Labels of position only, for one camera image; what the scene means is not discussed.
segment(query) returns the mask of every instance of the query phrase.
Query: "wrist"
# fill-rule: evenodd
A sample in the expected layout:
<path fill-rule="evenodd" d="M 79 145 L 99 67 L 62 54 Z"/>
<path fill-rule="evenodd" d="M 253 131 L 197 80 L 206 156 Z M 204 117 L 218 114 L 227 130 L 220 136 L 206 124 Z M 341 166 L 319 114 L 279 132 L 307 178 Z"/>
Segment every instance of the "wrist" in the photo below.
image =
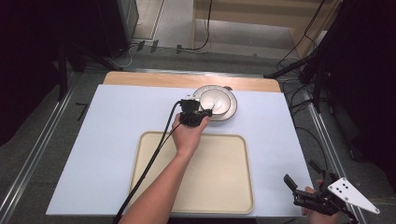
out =
<path fill-rule="evenodd" d="M 189 150 L 187 148 L 179 148 L 176 153 L 176 158 L 180 158 L 181 160 L 190 161 L 194 152 L 193 150 Z"/>

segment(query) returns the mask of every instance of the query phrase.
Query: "black clamp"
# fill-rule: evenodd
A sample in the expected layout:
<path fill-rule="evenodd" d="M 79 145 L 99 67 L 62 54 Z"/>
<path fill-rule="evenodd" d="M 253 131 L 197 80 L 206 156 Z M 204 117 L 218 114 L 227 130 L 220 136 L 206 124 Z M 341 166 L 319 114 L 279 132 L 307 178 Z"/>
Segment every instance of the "black clamp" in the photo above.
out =
<path fill-rule="evenodd" d="M 292 191 L 294 204 L 327 216 L 332 216 L 338 212 L 343 212 L 349 216 L 351 223 L 359 223 L 355 216 L 347 210 L 346 203 L 344 203 L 341 199 L 328 190 L 328 187 L 339 179 L 338 174 L 333 174 L 327 170 L 322 170 L 313 161 L 309 161 L 309 165 L 316 172 L 318 172 L 318 174 L 322 174 L 323 182 L 319 185 L 319 190 L 317 192 L 309 193 L 298 190 L 298 186 L 294 183 L 289 175 L 285 175 L 283 178 L 286 185 Z"/>
<path fill-rule="evenodd" d="M 201 124 L 204 117 L 212 117 L 211 109 L 199 110 L 201 104 L 196 100 L 181 100 L 181 113 L 180 123 L 190 126 L 197 127 Z"/>

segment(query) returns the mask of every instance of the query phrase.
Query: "black stand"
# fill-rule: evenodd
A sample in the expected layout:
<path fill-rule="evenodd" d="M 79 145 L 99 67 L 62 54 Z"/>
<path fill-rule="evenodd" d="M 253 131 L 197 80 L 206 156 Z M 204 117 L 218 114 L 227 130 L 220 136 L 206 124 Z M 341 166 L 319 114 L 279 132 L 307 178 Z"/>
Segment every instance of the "black stand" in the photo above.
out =
<path fill-rule="evenodd" d="M 61 42 L 59 47 L 59 74 L 60 74 L 60 92 L 58 101 L 61 101 L 67 93 L 67 70 L 66 70 L 66 61 L 68 60 L 73 67 L 73 70 L 76 72 L 84 72 L 86 63 L 82 60 L 79 53 L 83 53 L 90 58 L 94 59 L 105 68 L 110 71 L 115 70 L 122 70 L 122 67 L 117 68 L 113 64 L 103 60 L 102 58 L 98 57 L 90 50 L 83 48 L 81 45 L 64 40 Z"/>
<path fill-rule="evenodd" d="M 314 49 L 308 56 L 296 63 L 291 63 L 289 66 L 273 73 L 272 75 L 264 75 L 263 77 L 278 78 L 287 74 L 288 72 L 291 72 L 294 69 L 300 68 L 301 66 L 305 65 L 302 73 L 299 76 L 299 79 L 302 83 L 308 84 L 312 77 L 316 75 L 315 89 L 312 101 L 315 109 L 318 113 L 320 113 L 318 106 L 320 100 L 320 90 L 323 85 L 326 73 L 331 70 L 330 65 L 332 64 L 333 60 L 332 49 L 336 47 L 338 42 L 337 39 L 342 38 L 341 35 L 344 32 L 342 30 L 343 21 L 346 19 L 348 11 L 352 8 L 353 4 L 349 4 L 348 1 L 342 3 L 338 15 L 332 23 L 331 28 L 323 37 L 318 47 Z"/>

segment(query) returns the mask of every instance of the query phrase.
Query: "metal frame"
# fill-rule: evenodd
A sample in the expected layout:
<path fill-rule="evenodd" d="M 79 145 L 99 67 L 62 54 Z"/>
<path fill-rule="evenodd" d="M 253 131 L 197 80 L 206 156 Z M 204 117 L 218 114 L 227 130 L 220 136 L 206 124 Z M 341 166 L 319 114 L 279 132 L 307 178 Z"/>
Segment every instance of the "metal frame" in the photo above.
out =
<path fill-rule="evenodd" d="M 304 91 L 305 100 L 309 100 L 309 95 L 307 91 Z M 323 145 L 323 148 L 326 152 L 326 156 L 329 160 L 329 163 L 332 169 L 339 174 L 341 177 L 345 177 L 347 179 L 347 174 L 344 170 L 343 165 L 341 164 L 340 159 L 338 158 L 337 152 L 335 150 L 334 144 L 332 143 L 332 139 L 330 138 L 329 133 L 327 132 L 326 125 L 324 124 L 323 118 L 321 114 L 318 114 L 316 109 L 312 104 L 308 106 L 309 112 L 311 114 L 312 120 L 315 123 L 315 126 L 318 130 L 318 135 L 320 137 L 320 141 Z M 349 211 L 351 211 L 359 223 L 367 223 L 366 218 L 364 217 L 363 212 L 359 207 L 352 206 L 349 203 L 346 204 Z"/>
<path fill-rule="evenodd" d="M 78 79 L 79 76 L 76 76 L 76 73 L 72 73 L 70 77 L 71 85 L 69 91 L 66 93 L 62 101 L 56 104 L 51 115 L 49 116 L 49 120 L 44 126 L 41 134 L 38 136 L 35 145 L 26 159 L 25 164 L 22 166 L 20 172 L 9 188 L 6 198 L 3 200 L 3 203 L 0 207 L 0 224 L 8 223 L 9 219 L 11 218 L 15 207 L 17 206 L 24 190 L 26 189 L 33 172 L 35 171 L 35 168 L 38 165 L 62 114 L 64 113 Z"/>

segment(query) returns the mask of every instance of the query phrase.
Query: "hand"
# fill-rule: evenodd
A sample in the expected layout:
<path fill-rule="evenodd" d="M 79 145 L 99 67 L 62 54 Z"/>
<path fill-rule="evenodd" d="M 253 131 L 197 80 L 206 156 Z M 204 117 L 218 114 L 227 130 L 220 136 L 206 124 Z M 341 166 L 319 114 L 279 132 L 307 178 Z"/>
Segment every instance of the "hand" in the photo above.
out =
<path fill-rule="evenodd" d="M 320 185 L 320 184 L 322 184 L 322 181 L 318 180 L 317 183 Z M 305 187 L 305 191 L 309 192 L 309 193 L 316 192 L 316 190 L 311 189 L 309 187 Z M 338 220 L 338 213 L 329 217 L 327 215 L 323 215 L 321 213 L 312 211 L 312 210 L 304 208 L 304 207 L 302 208 L 302 213 L 303 213 L 303 216 L 308 217 L 308 223 L 310 223 L 310 224 L 334 224 L 334 223 L 337 223 L 337 220 Z"/>
<path fill-rule="evenodd" d="M 174 130 L 172 137 L 176 145 L 177 154 L 192 157 L 195 150 L 198 148 L 202 131 L 208 123 L 209 117 L 206 116 L 202 119 L 198 127 L 192 128 L 180 124 L 180 114 L 177 114 L 172 124 L 172 129 Z"/>

